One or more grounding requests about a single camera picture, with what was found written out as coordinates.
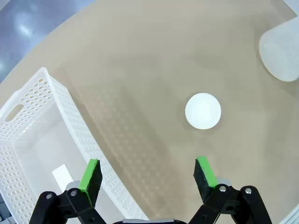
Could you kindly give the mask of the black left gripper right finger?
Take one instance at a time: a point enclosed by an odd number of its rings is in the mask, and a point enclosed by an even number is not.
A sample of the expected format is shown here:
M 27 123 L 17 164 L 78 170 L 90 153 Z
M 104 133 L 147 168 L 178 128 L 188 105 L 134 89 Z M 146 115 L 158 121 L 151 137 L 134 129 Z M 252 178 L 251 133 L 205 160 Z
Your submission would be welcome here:
M 214 224 L 221 214 L 230 215 L 236 224 L 271 224 L 271 218 L 254 186 L 240 190 L 218 183 L 205 156 L 195 160 L 193 177 L 203 204 L 190 224 Z

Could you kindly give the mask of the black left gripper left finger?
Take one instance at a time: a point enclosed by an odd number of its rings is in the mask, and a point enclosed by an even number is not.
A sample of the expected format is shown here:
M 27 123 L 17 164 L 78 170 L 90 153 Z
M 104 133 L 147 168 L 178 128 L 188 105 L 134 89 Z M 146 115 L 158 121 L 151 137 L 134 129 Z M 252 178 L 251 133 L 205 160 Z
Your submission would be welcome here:
M 40 194 L 30 218 L 31 224 L 65 224 L 77 218 L 82 224 L 103 224 L 95 209 L 102 182 L 100 161 L 90 159 L 77 188 L 57 195 L 52 191 Z

